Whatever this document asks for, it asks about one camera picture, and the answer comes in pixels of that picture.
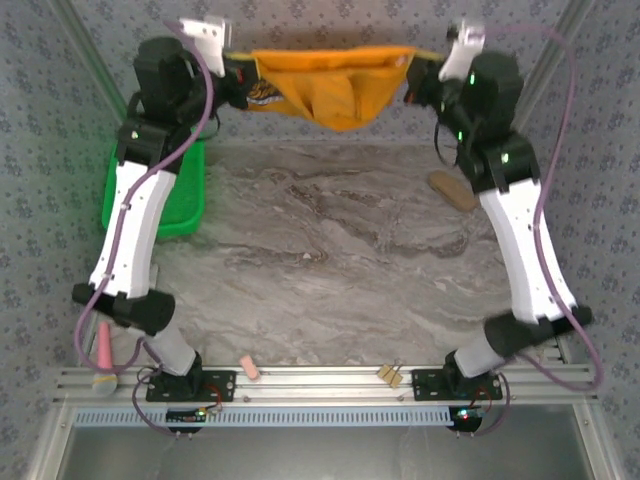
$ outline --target white bracket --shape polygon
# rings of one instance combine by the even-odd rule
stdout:
[[[207,67],[219,78],[225,76],[222,50],[231,46],[231,23],[215,16],[206,16],[204,21],[181,18],[182,31],[195,40],[198,51]]]
[[[473,59],[482,52],[485,42],[485,29],[481,24],[470,24],[465,20],[450,28],[458,35],[453,41],[451,53],[440,69],[438,79],[441,82],[451,78],[466,80]]]

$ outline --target blue patterned wall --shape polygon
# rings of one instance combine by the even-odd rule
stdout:
[[[566,0],[72,0],[118,86],[128,98],[136,88],[131,62],[138,44],[166,35],[166,18],[202,18],[213,14],[234,22],[233,49],[350,48],[409,44],[447,52],[445,32],[451,19],[481,18],[491,25],[535,22],[551,25]],[[500,38],[494,45],[515,51],[528,71],[544,42],[536,35]],[[368,128],[334,134],[312,123],[280,116],[243,114],[225,107],[219,141],[282,140],[393,141],[415,143],[432,138],[433,115],[406,108],[399,92],[394,105]]]
[[[52,385],[73,361],[77,309],[103,232],[113,124],[57,19],[0,2],[0,478],[24,474]]]
[[[575,41],[571,131],[547,207],[567,280],[590,305],[606,368],[603,405],[631,478],[640,478],[640,5],[597,2]],[[544,163],[566,94],[561,65],[530,120]],[[584,348],[575,348],[584,358]]]

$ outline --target yellow cloth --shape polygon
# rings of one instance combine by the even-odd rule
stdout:
[[[336,131],[360,128],[391,103],[414,47],[351,50],[256,50],[260,80],[249,110],[304,117]]]

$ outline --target green plastic bin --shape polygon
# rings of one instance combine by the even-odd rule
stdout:
[[[109,226],[111,210],[113,210],[117,165],[114,147],[111,152],[102,207],[102,225],[105,229]],[[184,155],[176,184],[169,193],[160,217],[157,238],[189,235],[198,230],[205,204],[204,167],[204,142],[196,142]]]

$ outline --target gray marble surface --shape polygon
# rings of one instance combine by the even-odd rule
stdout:
[[[158,288],[207,364],[441,364],[506,272],[481,209],[426,183],[426,146],[211,148],[200,230],[156,245]],[[117,361],[132,349],[114,331]]]

